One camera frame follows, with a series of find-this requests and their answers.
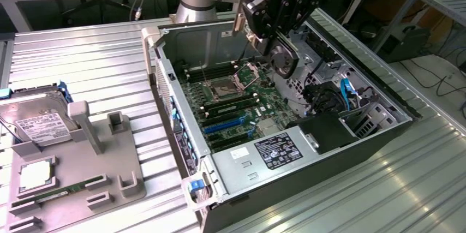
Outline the thin metal locking lever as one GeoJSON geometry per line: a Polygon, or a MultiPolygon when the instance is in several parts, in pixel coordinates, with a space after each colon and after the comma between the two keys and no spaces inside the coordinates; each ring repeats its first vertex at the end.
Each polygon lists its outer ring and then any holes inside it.
{"type": "Polygon", "coordinates": [[[206,75],[206,71],[208,70],[207,65],[202,63],[202,61],[199,61],[199,68],[202,71],[202,76],[203,76],[203,82],[206,85],[208,85],[208,81],[207,81],[207,75],[206,75]]]}

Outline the open black PC case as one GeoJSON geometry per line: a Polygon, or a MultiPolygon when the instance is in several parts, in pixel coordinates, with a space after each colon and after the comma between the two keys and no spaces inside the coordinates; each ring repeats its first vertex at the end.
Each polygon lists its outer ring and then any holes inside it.
{"type": "MultiPolygon", "coordinates": [[[[299,57],[287,79],[275,73],[266,59],[250,47],[244,33],[234,34],[232,24],[231,20],[219,20],[152,26],[142,30],[147,71],[156,89],[158,104],[166,113],[163,123],[182,172],[182,194],[203,233],[248,232],[252,229],[250,221],[258,222],[262,230],[268,230],[284,218],[306,211],[310,193],[323,193],[325,184],[366,163],[421,117],[383,82],[379,72],[385,64],[377,54],[322,10],[315,11],[304,25],[287,36],[299,57]],[[183,70],[199,69],[199,61],[207,66],[232,61],[263,64],[272,71],[276,90],[287,99],[295,120],[323,112],[339,114],[371,102],[395,107],[413,120],[323,154],[317,152],[318,144],[311,135],[304,135],[315,142],[311,147],[319,159],[263,186],[231,196],[214,164],[215,153],[202,136],[180,86],[183,70]],[[171,117],[174,108],[178,109],[176,119],[171,117]],[[191,192],[190,182],[200,179],[204,188],[191,192]]],[[[278,133],[292,128],[302,132],[295,126],[278,133]]]]}

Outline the silver chipset heat sink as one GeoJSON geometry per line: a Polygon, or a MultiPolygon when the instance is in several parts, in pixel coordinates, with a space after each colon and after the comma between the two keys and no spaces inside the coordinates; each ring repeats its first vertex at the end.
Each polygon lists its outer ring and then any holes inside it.
{"type": "Polygon", "coordinates": [[[267,136],[280,131],[280,127],[272,118],[258,121],[258,129],[260,133],[267,136]]]}

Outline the green RAM stick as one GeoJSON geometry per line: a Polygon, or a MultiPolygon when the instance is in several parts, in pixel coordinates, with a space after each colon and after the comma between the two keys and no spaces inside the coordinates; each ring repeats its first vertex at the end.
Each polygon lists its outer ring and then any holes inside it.
{"type": "Polygon", "coordinates": [[[24,205],[25,203],[32,202],[32,201],[37,201],[37,202],[49,201],[49,200],[59,198],[61,196],[65,196],[68,194],[80,192],[81,190],[86,189],[86,185],[90,184],[91,182],[92,181],[79,182],[79,183],[75,183],[64,188],[52,190],[51,192],[40,193],[39,195],[33,195],[25,199],[21,199],[21,200],[11,203],[11,207],[17,207],[20,205],[24,205]]]}

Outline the green graphics card with bracket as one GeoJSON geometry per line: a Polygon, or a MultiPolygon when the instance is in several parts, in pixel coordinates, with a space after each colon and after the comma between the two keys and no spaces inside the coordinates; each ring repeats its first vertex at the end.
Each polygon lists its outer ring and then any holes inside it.
{"type": "MultiPolygon", "coordinates": [[[[251,47],[254,47],[255,35],[248,28],[247,19],[242,10],[242,3],[246,0],[238,0],[238,1],[239,1],[239,6],[235,14],[232,33],[236,34],[238,32],[244,32],[248,43],[251,47]]],[[[267,63],[271,65],[275,73],[278,73],[284,79],[290,78],[290,76],[292,75],[296,64],[298,64],[298,60],[299,60],[299,57],[296,54],[296,48],[292,45],[291,41],[287,40],[286,38],[287,35],[282,34],[282,25],[284,24],[284,17],[290,12],[291,10],[288,8],[284,8],[284,7],[280,8],[276,36],[275,36],[275,39],[272,40],[270,54],[267,56],[262,55],[267,63]]]]}

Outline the grey plastic parts rack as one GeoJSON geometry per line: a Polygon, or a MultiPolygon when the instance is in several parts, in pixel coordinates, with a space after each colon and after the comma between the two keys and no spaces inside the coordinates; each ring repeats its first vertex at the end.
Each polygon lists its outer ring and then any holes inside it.
{"type": "Polygon", "coordinates": [[[86,101],[68,104],[68,116],[79,125],[69,140],[45,147],[31,141],[12,147],[7,233],[51,233],[146,196],[130,118],[116,111],[91,122],[86,101]],[[21,167],[41,160],[52,165],[51,183],[21,191],[21,167]],[[15,201],[84,181],[92,182],[80,192],[11,207],[15,201]]]}

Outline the long black expansion slot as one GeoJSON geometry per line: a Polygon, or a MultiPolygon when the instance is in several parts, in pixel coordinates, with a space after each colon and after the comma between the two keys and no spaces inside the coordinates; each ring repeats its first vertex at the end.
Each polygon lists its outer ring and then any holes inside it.
{"type": "Polygon", "coordinates": [[[222,147],[222,146],[226,146],[226,145],[228,145],[228,144],[231,144],[231,143],[235,143],[235,142],[238,142],[238,141],[242,141],[242,140],[244,140],[244,139],[248,139],[251,136],[252,136],[252,133],[250,133],[250,132],[242,133],[242,134],[239,134],[239,135],[236,135],[236,136],[232,136],[232,137],[230,137],[230,138],[227,138],[227,139],[223,139],[223,140],[220,140],[220,141],[214,142],[214,143],[211,144],[211,147],[222,147]]]}
{"type": "Polygon", "coordinates": [[[232,147],[235,147],[238,145],[242,145],[242,144],[244,144],[244,143],[247,143],[247,142],[250,142],[252,140],[254,140],[254,138],[246,138],[246,139],[238,140],[238,141],[232,142],[228,145],[224,145],[224,146],[220,146],[220,147],[215,148],[212,150],[212,152],[216,153],[216,152],[224,151],[224,150],[227,150],[227,149],[230,149],[230,148],[232,148],[232,147]]]}
{"type": "Polygon", "coordinates": [[[220,115],[218,117],[214,117],[214,118],[208,118],[206,119],[203,122],[202,122],[202,126],[210,126],[210,125],[214,125],[214,124],[218,124],[220,122],[224,122],[227,120],[231,120],[231,119],[238,119],[240,118],[242,115],[236,112],[234,113],[228,113],[228,114],[224,114],[224,115],[220,115]]]}

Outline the CPU socket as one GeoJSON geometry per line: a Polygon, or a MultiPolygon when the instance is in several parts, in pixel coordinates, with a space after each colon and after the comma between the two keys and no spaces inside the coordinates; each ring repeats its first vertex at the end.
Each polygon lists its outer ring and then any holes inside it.
{"type": "Polygon", "coordinates": [[[230,95],[238,94],[236,84],[230,79],[222,79],[222,80],[214,81],[211,83],[210,89],[215,99],[220,99],[230,95]]]}

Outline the green motherboard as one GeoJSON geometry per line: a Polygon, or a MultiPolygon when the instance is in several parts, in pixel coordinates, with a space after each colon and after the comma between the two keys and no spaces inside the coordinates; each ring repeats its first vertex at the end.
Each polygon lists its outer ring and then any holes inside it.
{"type": "MultiPolygon", "coordinates": [[[[256,80],[255,83],[252,83],[246,90],[240,90],[238,88],[238,94],[230,95],[227,97],[223,97],[220,99],[215,99],[212,92],[211,92],[211,83],[214,81],[222,80],[222,79],[230,79],[234,81],[234,75],[220,77],[216,79],[208,80],[208,85],[204,84],[204,82],[196,82],[190,83],[187,80],[187,71],[190,69],[183,70],[183,75],[180,78],[180,86],[182,90],[186,94],[187,102],[190,104],[194,117],[198,121],[198,125],[202,131],[202,136],[206,140],[207,146],[210,150],[212,151],[216,147],[211,147],[211,144],[216,141],[220,141],[223,139],[227,139],[232,136],[236,136],[242,133],[250,132],[252,133],[251,138],[258,139],[260,137],[264,137],[264,135],[260,133],[258,129],[258,121],[272,118],[275,122],[278,123],[280,130],[286,128],[286,125],[290,121],[296,119],[296,116],[292,112],[292,109],[290,108],[287,104],[287,99],[283,98],[276,90],[275,82],[272,81],[272,71],[259,62],[250,62],[243,61],[242,63],[238,63],[236,61],[230,62],[230,64],[234,66],[235,72],[238,69],[247,63],[252,63],[256,65],[259,69],[260,78],[256,80]],[[256,106],[250,107],[247,109],[236,111],[244,117],[244,123],[240,126],[231,127],[226,130],[222,130],[219,132],[215,132],[212,134],[204,133],[204,128],[215,126],[220,123],[226,123],[231,120],[227,120],[224,122],[220,122],[218,124],[210,125],[210,126],[202,126],[202,122],[208,119],[204,116],[203,106],[212,104],[219,101],[224,101],[236,97],[242,97],[246,95],[252,95],[260,99],[256,106]]],[[[240,78],[243,83],[247,83],[247,80],[250,80],[252,75],[242,74],[240,78]]]]}

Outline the silver CPU chip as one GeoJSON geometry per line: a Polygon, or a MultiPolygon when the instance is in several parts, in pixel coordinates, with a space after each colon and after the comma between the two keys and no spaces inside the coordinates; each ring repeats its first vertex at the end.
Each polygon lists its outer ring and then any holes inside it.
{"type": "Polygon", "coordinates": [[[51,183],[52,165],[47,160],[27,164],[20,171],[20,190],[27,191],[51,183]]]}

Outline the silver disk bay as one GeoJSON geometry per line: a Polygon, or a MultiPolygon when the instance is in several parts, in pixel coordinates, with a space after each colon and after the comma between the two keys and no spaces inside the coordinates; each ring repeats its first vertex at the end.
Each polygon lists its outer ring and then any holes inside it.
{"type": "Polygon", "coordinates": [[[413,120],[395,107],[383,106],[378,102],[339,113],[339,117],[353,135],[359,139],[413,120]]]}

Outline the hard disk in blue caddy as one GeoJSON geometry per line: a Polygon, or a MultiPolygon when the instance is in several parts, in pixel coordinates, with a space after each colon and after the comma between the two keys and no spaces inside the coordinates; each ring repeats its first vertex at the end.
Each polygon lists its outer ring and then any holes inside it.
{"type": "Polygon", "coordinates": [[[45,86],[0,89],[0,125],[12,134],[15,142],[33,142],[45,147],[71,139],[79,128],[68,116],[72,102],[63,81],[45,86]]]}

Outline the silver power supply unit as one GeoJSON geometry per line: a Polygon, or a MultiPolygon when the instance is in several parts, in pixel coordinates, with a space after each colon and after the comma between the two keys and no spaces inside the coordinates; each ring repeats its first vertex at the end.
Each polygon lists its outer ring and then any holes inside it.
{"type": "Polygon", "coordinates": [[[312,164],[315,142],[292,128],[212,155],[219,178],[234,196],[263,186],[312,164]]]}

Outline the dark RAM stick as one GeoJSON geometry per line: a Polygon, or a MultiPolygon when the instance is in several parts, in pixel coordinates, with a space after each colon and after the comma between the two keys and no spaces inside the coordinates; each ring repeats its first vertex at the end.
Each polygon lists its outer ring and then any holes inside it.
{"type": "Polygon", "coordinates": [[[207,118],[212,118],[212,117],[218,117],[220,115],[236,112],[239,110],[243,110],[243,109],[247,109],[250,107],[256,106],[259,101],[260,101],[260,99],[258,98],[255,101],[246,101],[246,102],[238,103],[236,105],[230,106],[230,107],[222,107],[219,109],[212,109],[204,113],[204,116],[207,118]]]}

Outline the black plastic air shroud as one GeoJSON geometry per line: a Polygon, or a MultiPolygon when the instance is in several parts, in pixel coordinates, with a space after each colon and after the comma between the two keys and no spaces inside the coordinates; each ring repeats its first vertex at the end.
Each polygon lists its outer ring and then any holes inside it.
{"type": "Polygon", "coordinates": [[[339,118],[337,112],[323,112],[288,122],[286,128],[298,126],[304,135],[311,135],[318,144],[317,152],[323,154],[359,140],[339,118]]]}

